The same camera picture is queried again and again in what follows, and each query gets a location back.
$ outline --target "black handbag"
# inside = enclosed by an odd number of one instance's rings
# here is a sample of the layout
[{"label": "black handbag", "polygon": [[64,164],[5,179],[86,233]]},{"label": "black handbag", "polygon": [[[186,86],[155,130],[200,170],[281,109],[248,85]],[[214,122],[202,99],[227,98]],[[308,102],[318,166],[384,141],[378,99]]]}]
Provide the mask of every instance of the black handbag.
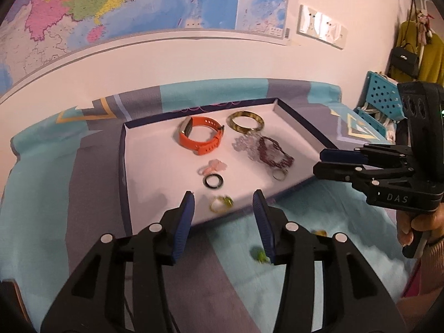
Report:
[{"label": "black handbag", "polygon": [[[417,38],[416,38],[416,46],[413,47],[412,44],[405,43],[405,38],[407,37],[408,28],[410,26],[410,19],[412,17],[412,10],[415,7],[415,16],[416,14],[416,2],[412,0],[412,4],[410,6],[410,15],[408,16],[407,29],[405,31],[404,38],[402,39],[401,46],[395,47],[392,49],[390,53],[390,65],[394,68],[402,71],[403,73],[417,79],[419,76],[419,57],[418,53],[418,28],[417,28]],[[415,52],[410,52],[406,49],[406,46],[410,45]]]}]

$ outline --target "smartwatch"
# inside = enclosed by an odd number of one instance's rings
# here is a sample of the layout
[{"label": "smartwatch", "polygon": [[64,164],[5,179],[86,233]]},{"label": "smartwatch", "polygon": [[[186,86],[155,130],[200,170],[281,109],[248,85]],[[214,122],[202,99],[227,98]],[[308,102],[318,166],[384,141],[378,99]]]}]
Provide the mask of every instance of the smartwatch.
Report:
[{"label": "smartwatch", "polygon": [[[196,142],[188,138],[193,127],[210,127],[216,130],[216,135],[206,142]],[[180,125],[179,128],[179,144],[189,150],[194,150],[197,155],[205,155],[216,149],[222,139],[224,126],[220,125],[216,120],[206,118],[205,116],[189,116]]]}]

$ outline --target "black ring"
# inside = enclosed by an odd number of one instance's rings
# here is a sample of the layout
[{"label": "black ring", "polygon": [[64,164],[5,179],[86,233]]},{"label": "black ring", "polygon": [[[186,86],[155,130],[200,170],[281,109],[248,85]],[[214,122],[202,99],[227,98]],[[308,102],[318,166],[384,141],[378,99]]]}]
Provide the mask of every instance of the black ring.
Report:
[{"label": "black ring", "polygon": [[[212,176],[215,176],[217,179],[219,179],[219,183],[216,186],[212,186],[210,184],[208,184],[207,179],[211,178]],[[223,185],[223,178],[222,176],[220,176],[219,174],[210,174],[207,175],[204,179],[203,179],[203,184],[210,189],[219,189],[222,185]]]}]

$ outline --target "wall socket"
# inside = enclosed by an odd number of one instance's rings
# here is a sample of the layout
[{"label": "wall socket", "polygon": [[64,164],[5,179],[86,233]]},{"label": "wall socket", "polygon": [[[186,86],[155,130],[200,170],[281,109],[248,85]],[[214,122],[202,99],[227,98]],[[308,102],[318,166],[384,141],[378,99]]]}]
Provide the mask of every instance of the wall socket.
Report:
[{"label": "wall socket", "polygon": [[326,42],[339,49],[345,48],[348,30],[331,17],[301,5],[298,33]]}]

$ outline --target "watch face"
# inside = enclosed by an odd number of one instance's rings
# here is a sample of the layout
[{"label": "watch face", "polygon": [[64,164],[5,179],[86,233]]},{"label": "watch face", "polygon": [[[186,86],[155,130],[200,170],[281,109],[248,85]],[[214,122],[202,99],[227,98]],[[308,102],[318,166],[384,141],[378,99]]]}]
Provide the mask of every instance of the watch face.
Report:
[{"label": "watch face", "polygon": [[189,116],[184,120],[184,122],[180,126],[180,132],[188,138],[190,136],[192,129],[193,129],[193,118]]}]

